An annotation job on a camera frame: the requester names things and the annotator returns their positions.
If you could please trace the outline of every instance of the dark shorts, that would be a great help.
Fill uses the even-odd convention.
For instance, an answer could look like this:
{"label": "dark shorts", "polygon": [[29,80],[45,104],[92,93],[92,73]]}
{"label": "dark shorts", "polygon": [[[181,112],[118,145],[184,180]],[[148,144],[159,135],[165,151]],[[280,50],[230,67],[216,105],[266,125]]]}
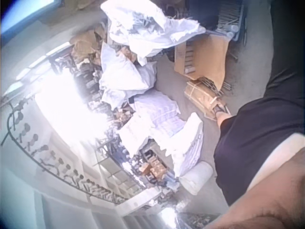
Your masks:
{"label": "dark shorts", "polygon": [[272,151],[304,133],[304,22],[291,0],[274,0],[274,57],[264,97],[224,120],[214,159],[216,182],[229,205],[247,190]]}

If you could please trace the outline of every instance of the leg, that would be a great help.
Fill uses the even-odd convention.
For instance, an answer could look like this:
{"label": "leg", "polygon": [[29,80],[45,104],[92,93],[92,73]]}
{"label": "leg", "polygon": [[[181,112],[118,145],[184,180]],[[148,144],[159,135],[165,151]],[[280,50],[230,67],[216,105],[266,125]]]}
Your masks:
{"label": "leg", "polygon": [[265,97],[279,97],[304,105],[304,23],[301,5],[293,0],[274,0],[271,17],[274,57]]}

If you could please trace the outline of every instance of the curved metal railing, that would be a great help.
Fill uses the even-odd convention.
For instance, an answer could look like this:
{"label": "curved metal railing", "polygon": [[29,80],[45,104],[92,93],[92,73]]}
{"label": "curved metal railing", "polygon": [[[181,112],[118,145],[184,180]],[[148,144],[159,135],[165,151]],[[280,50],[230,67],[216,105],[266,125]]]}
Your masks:
{"label": "curved metal railing", "polygon": [[[101,185],[95,183],[94,181],[91,181],[90,179],[86,179],[84,175],[79,174],[76,169],[72,168],[71,165],[66,164],[62,158],[58,157],[53,150],[50,151],[48,145],[35,147],[35,150],[33,150],[33,146],[39,138],[37,134],[34,134],[32,140],[27,142],[26,146],[23,147],[21,145],[22,138],[31,130],[31,126],[28,123],[24,124],[24,129],[19,133],[18,137],[15,138],[13,136],[11,131],[15,131],[16,125],[18,125],[23,119],[23,114],[21,111],[23,109],[24,104],[28,103],[29,100],[33,100],[33,98],[34,95],[29,98],[22,99],[16,107],[13,107],[10,104],[12,112],[10,113],[7,120],[8,133],[5,135],[1,146],[4,144],[6,138],[10,136],[10,138],[18,146],[18,148],[32,161],[34,161],[39,167],[41,167],[43,172],[49,173],[50,175],[66,183],[67,185],[87,194],[89,197],[95,197],[114,204],[121,204],[125,202],[127,200],[126,198],[102,187]],[[43,159],[37,159],[35,156],[43,151],[46,151],[44,153],[46,154],[46,156]]]}

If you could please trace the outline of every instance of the gray floor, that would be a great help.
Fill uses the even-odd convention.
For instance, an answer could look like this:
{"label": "gray floor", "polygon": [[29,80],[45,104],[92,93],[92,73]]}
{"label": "gray floor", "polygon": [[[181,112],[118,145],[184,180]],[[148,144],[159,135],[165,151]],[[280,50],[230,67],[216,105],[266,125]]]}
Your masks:
{"label": "gray floor", "polygon": [[[245,103],[263,95],[269,79],[273,36],[269,4],[266,0],[249,2],[247,24],[246,46],[241,43],[230,47],[232,53],[238,56],[238,62],[234,62],[230,57],[227,57],[226,61],[225,80],[233,85],[233,90],[226,92],[223,100],[234,115]],[[196,112],[204,121],[201,160],[207,161],[214,168],[213,154],[220,132],[216,123],[204,118],[203,113],[184,96],[187,81],[186,77],[173,70],[173,63],[167,57],[162,57],[158,62],[156,88],[177,101],[183,120],[187,120],[192,112]],[[192,213],[224,213],[228,206],[215,177],[216,172],[195,197],[186,190],[179,191],[179,210]]]}

